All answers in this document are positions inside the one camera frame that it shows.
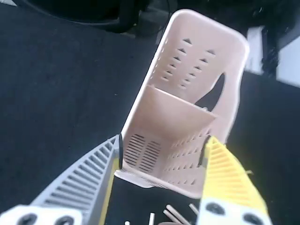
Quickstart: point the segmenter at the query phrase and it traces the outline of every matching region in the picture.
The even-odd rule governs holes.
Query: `black carpet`
[[[84,153],[120,132],[156,46],[0,4],[0,211],[29,204]],[[300,89],[244,74],[228,147],[275,225],[299,223]],[[193,220],[192,200],[116,179],[106,223]]]

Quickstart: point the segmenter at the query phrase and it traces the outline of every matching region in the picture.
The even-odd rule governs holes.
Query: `screw hole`
[[[64,216],[58,219],[55,223],[55,225],[73,225],[73,224],[74,224],[74,219],[68,216]]]
[[[18,225],[33,225],[37,220],[36,214],[30,213],[22,216],[18,222]]]
[[[263,225],[263,222],[260,218],[258,218],[256,215],[252,213],[247,213],[244,215],[244,220],[248,223],[254,224],[254,225]]]
[[[205,208],[207,211],[211,213],[218,214],[218,215],[225,215],[225,210],[219,204],[211,202],[208,203]]]

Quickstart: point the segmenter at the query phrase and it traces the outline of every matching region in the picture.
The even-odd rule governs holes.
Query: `black cable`
[[[169,2],[169,0],[165,0],[165,1],[167,3],[167,7],[168,7],[168,18],[167,18],[165,24],[158,31],[156,31],[154,33],[150,33],[150,34],[141,34],[141,33],[138,33],[138,35],[141,35],[141,36],[144,36],[144,37],[151,37],[151,36],[153,36],[155,34],[158,34],[160,31],[162,31],[168,25],[169,19],[171,17],[171,9],[170,9],[170,2]]]

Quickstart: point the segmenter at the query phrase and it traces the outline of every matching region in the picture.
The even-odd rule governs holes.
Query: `plastic basket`
[[[227,139],[248,52],[238,32],[192,10],[174,13],[122,130],[124,164],[116,175],[200,198],[202,146],[208,134]],[[214,109],[194,105],[223,73]]]

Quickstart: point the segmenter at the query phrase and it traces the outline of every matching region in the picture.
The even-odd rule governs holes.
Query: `stick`
[[[155,213],[150,213],[149,225],[154,225]]]
[[[175,216],[173,216],[168,210],[164,210],[163,213],[169,217],[174,223],[182,224]]]
[[[191,225],[176,209],[167,205],[167,209],[184,225]]]
[[[189,204],[189,207],[191,208],[191,210],[192,210],[196,215],[199,214],[198,209],[197,209],[192,203]]]

